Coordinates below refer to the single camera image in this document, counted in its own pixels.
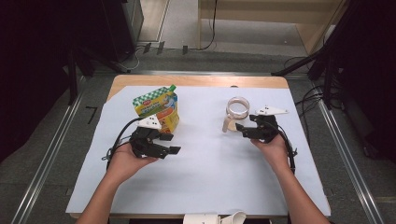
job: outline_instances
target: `table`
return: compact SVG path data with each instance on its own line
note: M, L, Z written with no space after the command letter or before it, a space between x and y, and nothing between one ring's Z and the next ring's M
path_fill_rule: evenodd
M247 212L248 217L284 217L287 207L280 186L260 151L240 133L221 131L224 107L238 93L249 96L252 107L260 105L262 99L269 105L287 106L290 113L276 119L286 132L293 133L289 139L299 148L296 176L319 209L330 215L285 78L169 75L115 78L66 213L72 217L82 213L105 173L106 162L100 161L101 156L106 154L107 145L112 145L125 120L134 116L132 104L120 99L131 99L150 87L171 84L177 85L180 123L174 139L168 145L161 144L179 144L182 149L178 155L145 167L122 184L114 199L112 217L181 218L186 213L230 215L236 210ZM204 91L215 94L209 100L199 101L196 95ZM199 106L186 97L193 97ZM217 103L221 106L215 108L213 104ZM205 112L206 119L192 120L196 111L199 115Z
M201 19L213 19L215 0L198 0L198 39ZM216 20L296 23L308 54L317 47L346 9L346 0L219 0Z

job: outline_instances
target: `forearm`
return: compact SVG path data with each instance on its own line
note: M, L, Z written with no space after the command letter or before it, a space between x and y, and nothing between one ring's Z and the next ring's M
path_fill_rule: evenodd
M291 223L329 223L290 169L277 171L276 176L288 204Z
M107 224L113 198L119 183L103 178L77 223Z

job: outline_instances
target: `floor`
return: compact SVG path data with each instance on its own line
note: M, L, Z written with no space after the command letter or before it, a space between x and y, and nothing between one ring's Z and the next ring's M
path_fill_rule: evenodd
M217 72L217 75L263 76L299 60L293 57L306 56L293 24L244 22L217 22L216 42L212 49L190 50L188 54L182 55L183 45L188 45L189 49L195 48L196 19L183 16L194 14L195 9L195 0L170 0L163 28L159 33L154 32L158 34L158 42L165 41L165 47L169 49L165 49L162 54L158 54L156 49L145 54L141 50L135 57L122 63L122 66L130 68L131 74L158 71L155 75L178 71L194 75L194 71L199 71L203 74ZM208 43L211 36L210 21L205 23L207 30L203 34L203 43ZM95 68L94 77L82 79L80 82L82 95L78 105L67 106L66 92L36 128L28 143L0 164L0 223L17 223L18 220L21 220L19 223L75 222L64 211L90 147L101 108L116 75L100 64L96 64ZM287 76L295 101L301 100L313 87L313 83L304 76L308 68L309 65L294 71L297 74ZM96 114L92 115L92 107L97 107ZM66 113L72 114L73 119L64 121ZM353 181L354 176L347 169L350 164L345 162L343 152L339 150L329 129L329 121L325 119L323 108L318 105L307 114L307 120L311 133L312 154L332 208L331 220L335 223L396 223L396 164L386 159L367 158L347 115L336 109L332 111L332 115L346 139L348 151L354 159L353 163L359 168L361 179L364 180L371 199L379 209L382 222L373 221L364 210L364 202L359 195L360 186ZM67 127L63 141L55 146L51 140L63 122L66 122ZM51 151L57 153L52 160L47 161L50 169L42 176L42 185L36 185L35 192L38 193L32 194L28 189L32 186L32 180L35 179L43 158L47 158L48 152ZM22 197L27 194L33 198L28 204L32 206L28 206L29 209L25 211L19 211ZM123 224L128 221L112 219L111 223ZM275 219L274 223L286 223L286 220Z

